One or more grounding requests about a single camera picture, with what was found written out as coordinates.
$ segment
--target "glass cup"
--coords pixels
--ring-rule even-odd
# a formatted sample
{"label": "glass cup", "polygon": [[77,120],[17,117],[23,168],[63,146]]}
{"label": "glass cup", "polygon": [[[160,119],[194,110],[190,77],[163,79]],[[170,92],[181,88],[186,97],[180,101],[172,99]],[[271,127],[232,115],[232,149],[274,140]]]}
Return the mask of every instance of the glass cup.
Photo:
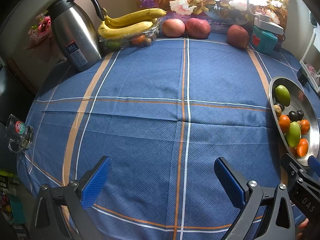
{"label": "glass cup", "polygon": [[[12,153],[19,153],[22,150],[30,148],[33,139],[32,126],[26,125],[21,122],[13,114],[9,116],[7,126],[5,127],[5,136],[9,139],[8,148]],[[11,143],[14,142],[18,145],[18,151],[11,148]]]}

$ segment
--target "stainless steel tray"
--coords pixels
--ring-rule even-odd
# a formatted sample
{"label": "stainless steel tray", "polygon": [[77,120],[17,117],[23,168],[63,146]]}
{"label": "stainless steel tray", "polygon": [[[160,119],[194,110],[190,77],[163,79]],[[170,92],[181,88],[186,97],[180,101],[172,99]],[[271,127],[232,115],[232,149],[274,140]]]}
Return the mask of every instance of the stainless steel tray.
{"label": "stainless steel tray", "polygon": [[[293,155],[287,141],[284,138],[284,135],[280,129],[278,119],[276,117],[276,112],[273,108],[273,101],[275,98],[275,89],[279,85],[284,85],[290,92],[291,102],[288,107],[285,107],[282,114],[289,114],[290,111],[297,111],[302,110],[304,112],[303,119],[307,119],[310,123],[310,131],[306,135],[301,135],[301,138],[305,138],[309,142],[309,148],[308,153],[304,157],[299,157],[297,155]],[[314,157],[317,157],[318,151],[319,151],[319,142],[320,142],[320,134],[319,134],[319,126],[318,121],[315,112],[313,111],[313,108],[310,104],[309,99],[304,94],[304,92],[295,84],[292,80],[285,78],[285,77],[274,77],[271,79],[270,85],[269,85],[269,101],[271,105],[271,110],[273,117],[276,121],[276,125],[278,127],[280,136],[282,138],[282,141],[287,148],[287,151],[289,154],[294,156],[297,161],[302,164],[303,166],[308,166],[308,158],[313,155]]]}

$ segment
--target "tablecloth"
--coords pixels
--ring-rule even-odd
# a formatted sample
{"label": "tablecloth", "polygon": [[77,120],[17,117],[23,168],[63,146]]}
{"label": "tablecloth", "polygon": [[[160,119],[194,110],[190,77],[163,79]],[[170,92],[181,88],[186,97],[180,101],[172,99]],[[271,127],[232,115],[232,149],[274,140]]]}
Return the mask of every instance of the tablecloth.
{"label": "tablecloth", "polygon": [[[34,139],[18,175],[36,196],[43,183],[66,185],[107,155],[111,177],[87,210],[106,239],[221,239],[239,210],[214,161],[225,157],[261,186],[280,183],[268,83],[285,76],[302,87],[299,68],[286,50],[240,50],[214,33],[109,53],[81,73],[59,64],[28,114]],[[318,96],[303,90],[320,116]]]}

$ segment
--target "bunch of bananas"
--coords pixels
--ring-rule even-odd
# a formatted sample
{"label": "bunch of bananas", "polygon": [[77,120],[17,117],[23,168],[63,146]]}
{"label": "bunch of bananas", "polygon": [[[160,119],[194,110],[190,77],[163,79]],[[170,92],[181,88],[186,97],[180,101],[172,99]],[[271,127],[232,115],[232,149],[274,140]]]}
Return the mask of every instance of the bunch of bananas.
{"label": "bunch of bananas", "polygon": [[119,18],[110,18],[107,14],[102,21],[98,33],[105,39],[146,31],[152,27],[157,18],[165,16],[166,11],[160,8],[145,9]]}

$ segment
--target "cup logo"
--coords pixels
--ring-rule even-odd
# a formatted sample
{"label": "cup logo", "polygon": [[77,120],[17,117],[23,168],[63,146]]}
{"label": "cup logo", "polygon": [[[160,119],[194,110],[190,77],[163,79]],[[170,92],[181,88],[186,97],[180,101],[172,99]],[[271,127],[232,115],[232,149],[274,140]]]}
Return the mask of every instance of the cup logo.
{"label": "cup logo", "polygon": [[25,128],[24,124],[21,121],[17,121],[16,122],[16,132],[18,134],[23,134],[25,129],[26,128]]}

